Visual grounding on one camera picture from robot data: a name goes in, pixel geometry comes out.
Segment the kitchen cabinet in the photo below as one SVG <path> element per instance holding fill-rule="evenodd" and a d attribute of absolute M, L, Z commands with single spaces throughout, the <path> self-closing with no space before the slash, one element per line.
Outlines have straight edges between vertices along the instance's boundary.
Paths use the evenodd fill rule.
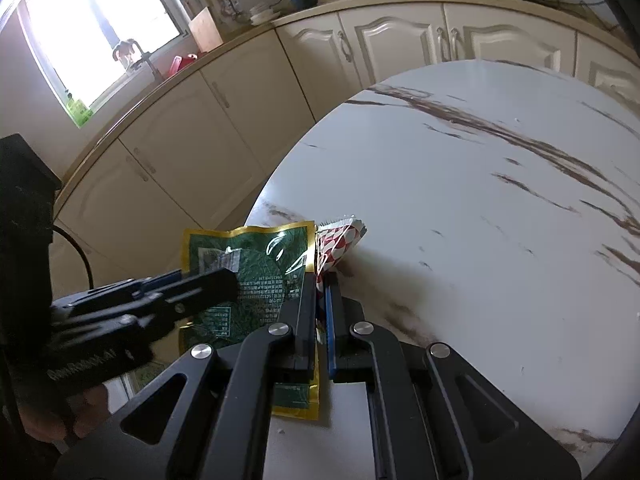
<path fill-rule="evenodd" d="M 362 90 L 337 13 L 289 23 L 276 31 L 316 121 Z"/>
<path fill-rule="evenodd" d="M 219 231 L 232 231 L 237 227 L 242 227 L 251 209 L 254 208 L 254 204 L 260 193 L 262 192 L 262 188 L 267 183 L 265 180 L 258 187 L 256 187 L 251 193 L 249 193 L 244 200 L 236 207 L 228 217 L 226 217 L 220 224 L 218 225 Z"/>
<path fill-rule="evenodd" d="M 339 14 L 364 87 L 450 60 L 442 4 L 361 7 Z"/>
<path fill-rule="evenodd" d="M 204 228 L 216 228 L 265 178 L 199 72 L 159 98 L 120 140 Z"/>
<path fill-rule="evenodd" d="M 198 227 L 119 140 L 80 181 L 58 219 L 132 278 L 180 267 L 182 233 Z"/>
<path fill-rule="evenodd" d="M 110 262 L 94 248 L 89 247 L 69 227 L 59 220 L 56 220 L 55 224 L 64 229 L 84 251 L 86 259 L 91 265 L 94 286 L 103 286 L 130 278 L 129 272 Z M 89 281 L 82 258 L 67 240 L 55 232 L 53 233 L 53 242 L 49 245 L 49 271 L 54 300 L 89 289 Z"/>
<path fill-rule="evenodd" d="M 511 10 L 444 4 L 452 58 L 505 59 L 574 74 L 570 28 Z"/>
<path fill-rule="evenodd" d="M 220 56 L 201 72 L 266 174 L 315 124 L 273 30 Z"/>
<path fill-rule="evenodd" d="M 640 116 L 640 68 L 613 49 L 578 34 L 575 76 Z"/>

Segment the green bottle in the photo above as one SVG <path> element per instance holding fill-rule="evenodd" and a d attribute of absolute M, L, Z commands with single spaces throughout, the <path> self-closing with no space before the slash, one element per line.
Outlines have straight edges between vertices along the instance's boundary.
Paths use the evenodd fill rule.
<path fill-rule="evenodd" d="M 76 125 L 80 127 L 89 120 L 89 117 L 94 114 L 94 111 L 87 108 L 82 102 L 82 99 L 73 99 L 69 90 L 65 91 L 66 97 L 68 98 L 68 101 L 66 102 L 66 109 L 69 111 L 69 115 L 71 115 L 71 118 L 74 120 Z"/>

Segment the red and white snack bag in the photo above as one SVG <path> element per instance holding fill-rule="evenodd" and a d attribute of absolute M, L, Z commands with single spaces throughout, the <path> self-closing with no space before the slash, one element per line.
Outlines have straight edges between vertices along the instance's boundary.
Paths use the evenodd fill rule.
<path fill-rule="evenodd" d="M 316 288 L 322 292 L 322 277 L 367 232 L 362 220 L 350 217 L 318 226 L 316 231 Z"/>

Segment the metal screw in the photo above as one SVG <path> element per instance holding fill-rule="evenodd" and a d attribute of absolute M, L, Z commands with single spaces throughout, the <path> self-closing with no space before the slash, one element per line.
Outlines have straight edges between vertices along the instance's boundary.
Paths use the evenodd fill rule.
<path fill-rule="evenodd" d="M 436 343 L 431 345 L 431 355 L 437 357 L 438 359 L 444 359 L 445 357 L 449 357 L 451 354 L 451 349 L 445 345 L 444 343 Z"/>
<path fill-rule="evenodd" d="M 131 314 L 125 314 L 124 316 L 120 317 L 118 322 L 121 325 L 130 325 L 131 323 L 134 323 L 137 319 L 138 318 L 136 316 L 132 316 Z"/>
<path fill-rule="evenodd" d="M 269 326 L 269 333 L 271 335 L 285 335 L 289 332 L 289 325 L 286 323 L 273 323 Z"/>
<path fill-rule="evenodd" d="M 211 355 L 211 347 L 207 344 L 199 344 L 194 346 L 191 349 L 191 357 L 195 357 L 196 359 L 206 359 Z"/>
<path fill-rule="evenodd" d="M 369 335 L 373 332 L 373 325 L 369 321 L 359 321 L 353 325 L 353 331 L 360 335 Z"/>

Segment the white marble table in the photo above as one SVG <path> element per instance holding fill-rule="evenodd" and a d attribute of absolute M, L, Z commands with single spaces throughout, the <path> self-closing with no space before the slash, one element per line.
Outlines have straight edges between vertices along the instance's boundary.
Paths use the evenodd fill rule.
<path fill-rule="evenodd" d="M 401 340 L 452 345 L 586 475 L 640 398 L 639 161 L 640 120 L 600 91 L 449 62 L 327 115 L 247 224 L 362 218 L 343 293 Z M 372 479 L 360 386 L 331 385 L 329 421 L 274 421 L 265 478 Z"/>

